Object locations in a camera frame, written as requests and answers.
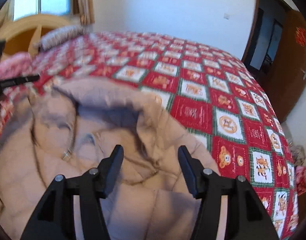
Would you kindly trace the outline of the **right beige floral curtain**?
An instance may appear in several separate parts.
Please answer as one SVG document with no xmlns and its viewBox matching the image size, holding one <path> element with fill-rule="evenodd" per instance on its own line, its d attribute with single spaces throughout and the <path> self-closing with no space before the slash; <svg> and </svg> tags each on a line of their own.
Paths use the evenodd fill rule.
<svg viewBox="0 0 306 240">
<path fill-rule="evenodd" d="M 80 22 L 82 25 L 95 23 L 93 0 L 77 0 Z"/>
</svg>

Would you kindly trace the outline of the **pink folded blanket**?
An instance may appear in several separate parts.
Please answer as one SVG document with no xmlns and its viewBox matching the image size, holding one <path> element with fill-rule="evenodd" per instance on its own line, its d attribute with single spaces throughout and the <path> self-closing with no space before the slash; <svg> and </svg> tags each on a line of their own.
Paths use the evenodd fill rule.
<svg viewBox="0 0 306 240">
<path fill-rule="evenodd" d="M 0 80 L 31 74 L 32 57 L 27 52 L 16 53 L 0 62 Z"/>
</svg>

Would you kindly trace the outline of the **cream wooden headboard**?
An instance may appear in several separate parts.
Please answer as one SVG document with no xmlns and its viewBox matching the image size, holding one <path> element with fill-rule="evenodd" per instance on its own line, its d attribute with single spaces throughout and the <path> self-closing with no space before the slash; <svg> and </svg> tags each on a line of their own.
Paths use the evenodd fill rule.
<svg viewBox="0 0 306 240">
<path fill-rule="evenodd" d="M 5 40 L 1 59 L 4 60 L 16 53 L 38 53 L 34 45 L 48 32 L 57 28 L 78 24 L 67 16 L 37 14 L 20 18 L 3 25 L 0 29 L 0 41 Z"/>
</svg>

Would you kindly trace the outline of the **red floral bag on floor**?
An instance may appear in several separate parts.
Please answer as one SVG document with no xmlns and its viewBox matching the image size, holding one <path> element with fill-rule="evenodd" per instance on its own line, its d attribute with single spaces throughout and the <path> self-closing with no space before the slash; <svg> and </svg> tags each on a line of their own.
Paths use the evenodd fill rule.
<svg viewBox="0 0 306 240">
<path fill-rule="evenodd" d="M 297 194 L 300 196 L 306 192 L 306 166 L 297 166 L 295 172 Z"/>
</svg>

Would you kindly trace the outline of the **striped pillow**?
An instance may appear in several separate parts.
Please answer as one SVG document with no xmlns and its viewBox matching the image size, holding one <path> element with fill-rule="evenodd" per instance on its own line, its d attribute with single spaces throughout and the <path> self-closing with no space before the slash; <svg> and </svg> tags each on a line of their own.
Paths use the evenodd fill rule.
<svg viewBox="0 0 306 240">
<path fill-rule="evenodd" d="M 42 36 L 37 43 L 33 44 L 33 48 L 38 51 L 47 51 L 87 33 L 87 28 L 81 25 L 66 25 Z"/>
</svg>

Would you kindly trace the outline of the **red patchwork bear bedspread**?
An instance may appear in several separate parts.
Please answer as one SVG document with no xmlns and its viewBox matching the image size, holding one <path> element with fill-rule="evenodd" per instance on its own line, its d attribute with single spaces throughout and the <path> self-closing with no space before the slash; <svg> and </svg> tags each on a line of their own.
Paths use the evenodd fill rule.
<svg viewBox="0 0 306 240">
<path fill-rule="evenodd" d="M 0 135 L 16 104 L 71 79 L 104 78 L 155 100 L 215 160 L 216 173 L 244 176 L 280 239 L 298 224 L 294 165 L 268 96 L 243 63 L 222 50 L 151 33 L 90 33 L 32 57 L 40 79 L 5 90 Z"/>
</svg>

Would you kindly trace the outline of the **red paper door decoration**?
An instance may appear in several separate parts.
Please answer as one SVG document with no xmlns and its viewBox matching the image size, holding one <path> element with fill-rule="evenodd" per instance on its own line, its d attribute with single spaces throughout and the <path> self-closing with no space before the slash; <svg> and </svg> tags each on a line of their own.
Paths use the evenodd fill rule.
<svg viewBox="0 0 306 240">
<path fill-rule="evenodd" d="M 306 45 L 306 29 L 305 28 L 296 27 L 295 41 L 297 44 L 299 44 L 302 47 Z"/>
</svg>

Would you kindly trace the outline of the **lilac quilted puffer jacket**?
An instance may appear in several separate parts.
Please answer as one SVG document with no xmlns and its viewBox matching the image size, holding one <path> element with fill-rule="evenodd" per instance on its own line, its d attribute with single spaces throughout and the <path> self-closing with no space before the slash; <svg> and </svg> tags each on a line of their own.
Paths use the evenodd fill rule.
<svg viewBox="0 0 306 240">
<path fill-rule="evenodd" d="M 190 239 L 200 202 L 178 162 L 186 146 L 217 171 L 205 145 L 154 95 L 104 78 L 71 79 L 15 106 L 0 135 L 0 224 L 19 239 L 56 175 L 80 176 L 116 145 L 124 160 L 113 192 L 101 200 L 112 239 Z"/>
</svg>

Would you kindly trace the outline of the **brown wooden door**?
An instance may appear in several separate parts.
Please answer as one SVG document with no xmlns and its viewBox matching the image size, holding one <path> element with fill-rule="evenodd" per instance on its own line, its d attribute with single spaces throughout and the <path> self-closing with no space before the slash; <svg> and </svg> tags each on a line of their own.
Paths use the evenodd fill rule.
<svg viewBox="0 0 306 240">
<path fill-rule="evenodd" d="M 290 10 L 286 14 L 273 64 L 262 83 L 280 122 L 286 120 L 306 86 L 301 72 L 301 69 L 306 69 L 306 45 L 302 47 L 296 43 L 296 27 L 306 29 L 306 21 L 300 12 Z"/>
</svg>

